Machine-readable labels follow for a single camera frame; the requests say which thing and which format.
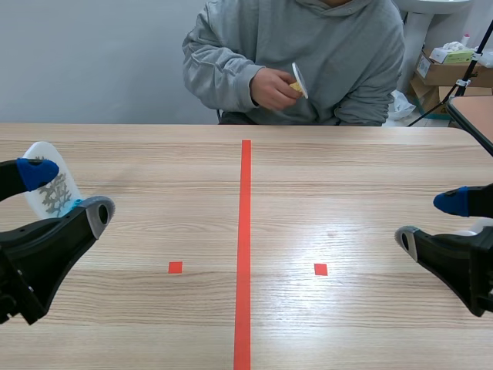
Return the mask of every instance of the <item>tissue box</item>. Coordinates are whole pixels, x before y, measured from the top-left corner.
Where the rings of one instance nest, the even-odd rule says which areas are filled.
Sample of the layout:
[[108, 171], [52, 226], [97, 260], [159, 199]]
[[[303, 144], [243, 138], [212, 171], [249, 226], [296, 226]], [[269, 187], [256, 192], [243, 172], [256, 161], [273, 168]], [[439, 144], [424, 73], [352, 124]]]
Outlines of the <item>tissue box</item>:
[[451, 50], [445, 50], [442, 48], [435, 48], [431, 52], [430, 59], [440, 64], [455, 64], [455, 63], [467, 63], [472, 60], [474, 50], [459, 50], [452, 52]]

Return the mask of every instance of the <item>red square marker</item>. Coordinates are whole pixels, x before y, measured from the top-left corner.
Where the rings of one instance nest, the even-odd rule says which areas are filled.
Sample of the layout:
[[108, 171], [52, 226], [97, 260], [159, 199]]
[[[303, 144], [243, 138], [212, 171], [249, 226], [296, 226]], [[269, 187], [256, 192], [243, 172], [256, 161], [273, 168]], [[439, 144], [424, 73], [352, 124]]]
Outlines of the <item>red square marker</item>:
[[320, 276], [327, 276], [327, 265], [326, 264], [315, 264], [315, 274]]
[[183, 262], [170, 262], [168, 266], [168, 274], [181, 274], [183, 270]]

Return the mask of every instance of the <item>plastic bag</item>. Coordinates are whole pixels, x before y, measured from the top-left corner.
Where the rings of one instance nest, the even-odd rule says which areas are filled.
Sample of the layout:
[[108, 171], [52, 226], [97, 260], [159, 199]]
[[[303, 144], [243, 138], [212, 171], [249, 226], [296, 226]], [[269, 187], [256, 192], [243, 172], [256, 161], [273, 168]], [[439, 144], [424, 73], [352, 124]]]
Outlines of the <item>plastic bag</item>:
[[493, 51], [483, 52], [483, 55], [479, 59], [479, 64], [486, 68], [493, 68]]
[[416, 106], [413, 106], [406, 99], [406, 95], [402, 92], [395, 90], [392, 93], [394, 97], [394, 102], [388, 107], [388, 118], [394, 121], [398, 121], [399, 119], [403, 119], [409, 116], [416, 109]]

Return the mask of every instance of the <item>hoodie sleeve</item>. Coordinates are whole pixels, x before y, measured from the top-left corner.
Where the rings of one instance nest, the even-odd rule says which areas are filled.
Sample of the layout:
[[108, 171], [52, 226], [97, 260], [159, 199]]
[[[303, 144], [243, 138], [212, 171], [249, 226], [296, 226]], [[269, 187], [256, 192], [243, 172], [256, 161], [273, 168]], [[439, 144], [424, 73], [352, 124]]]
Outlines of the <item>hoodie sleeve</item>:
[[404, 58], [402, 30], [396, 30], [377, 53], [363, 82], [346, 95], [334, 115], [341, 126], [382, 126], [388, 118], [392, 92], [397, 88]]
[[211, 109], [248, 112], [255, 108], [250, 82], [256, 66], [257, 0], [208, 2], [183, 42], [186, 88]]

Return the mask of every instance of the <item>red tape line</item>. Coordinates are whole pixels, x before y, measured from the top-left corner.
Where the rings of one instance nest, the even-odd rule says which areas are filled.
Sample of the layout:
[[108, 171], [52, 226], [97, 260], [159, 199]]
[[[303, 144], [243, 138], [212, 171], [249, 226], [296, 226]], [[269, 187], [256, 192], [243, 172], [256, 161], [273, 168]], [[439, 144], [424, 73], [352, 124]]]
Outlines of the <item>red tape line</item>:
[[240, 215], [238, 217], [238, 254], [236, 266], [236, 314], [234, 323], [233, 370], [250, 370], [250, 218], [252, 188], [252, 142], [241, 144]]

